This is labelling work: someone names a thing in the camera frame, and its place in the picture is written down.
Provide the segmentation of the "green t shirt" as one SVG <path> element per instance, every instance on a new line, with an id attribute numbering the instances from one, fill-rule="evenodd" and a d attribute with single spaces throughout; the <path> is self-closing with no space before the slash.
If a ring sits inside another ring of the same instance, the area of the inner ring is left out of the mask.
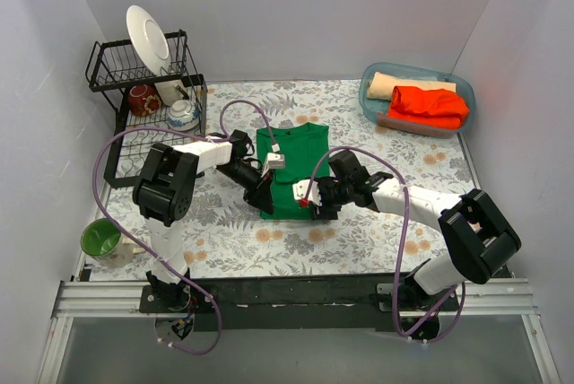
<path id="1" fill-rule="evenodd" d="M 300 208 L 292 186 L 312 175 L 318 160 L 329 150 L 329 127 L 306 123 L 293 128 L 273 128 L 274 139 L 285 158 L 271 185 L 274 213 L 260 212 L 264 220 L 310 220 L 308 208 Z"/>

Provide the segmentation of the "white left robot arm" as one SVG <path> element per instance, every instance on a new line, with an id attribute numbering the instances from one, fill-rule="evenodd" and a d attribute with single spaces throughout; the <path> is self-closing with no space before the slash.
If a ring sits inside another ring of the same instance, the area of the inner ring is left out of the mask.
<path id="1" fill-rule="evenodd" d="M 244 188 L 243 199 L 252 207 L 274 211 L 271 185 L 273 171 L 252 165 L 248 134 L 239 130 L 225 137 L 209 135 L 190 144 L 154 144 L 133 190 L 133 200 L 151 234 L 157 254 L 153 270 L 146 274 L 154 299 L 173 312 L 184 310 L 191 292 L 182 278 L 189 276 L 184 258 L 182 220 L 192 204 L 196 178 L 208 169 Z"/>

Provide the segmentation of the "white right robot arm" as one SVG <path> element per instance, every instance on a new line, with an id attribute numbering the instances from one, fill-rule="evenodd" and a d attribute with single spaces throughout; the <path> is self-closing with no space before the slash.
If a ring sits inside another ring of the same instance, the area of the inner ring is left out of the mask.
<path id="1" fill-rule="evenodd" d="M 481 189 L 457 195 L 409 187 L 396 174 L 369 173 L 350 149 L 339 149 L 327 162 L 332 175 L 304 179 L 292 188 L 312 219 L 334 220 L 344 205 L 354 204 L 430 227 L 447 246 L 446 253 L 401 277 L 382 301 L 426 310 L 455 285 L 486 284 L 521 249 L 521 239 Z"/>

